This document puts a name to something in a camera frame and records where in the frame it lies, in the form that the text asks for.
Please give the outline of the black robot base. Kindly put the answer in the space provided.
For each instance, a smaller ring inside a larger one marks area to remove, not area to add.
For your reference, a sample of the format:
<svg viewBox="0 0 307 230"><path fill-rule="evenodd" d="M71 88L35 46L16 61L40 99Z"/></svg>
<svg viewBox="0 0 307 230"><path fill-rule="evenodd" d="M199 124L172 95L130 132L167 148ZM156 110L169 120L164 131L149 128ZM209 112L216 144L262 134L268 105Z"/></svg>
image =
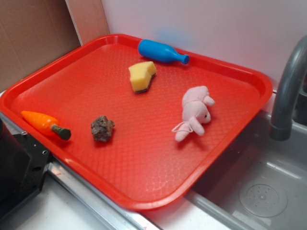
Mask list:
<svg viewBox="0 0 307 230"><path fill-rule="evenodd" d="M42 190L49 150L30 134L12 134L0 122L0 216Z"/></svg>

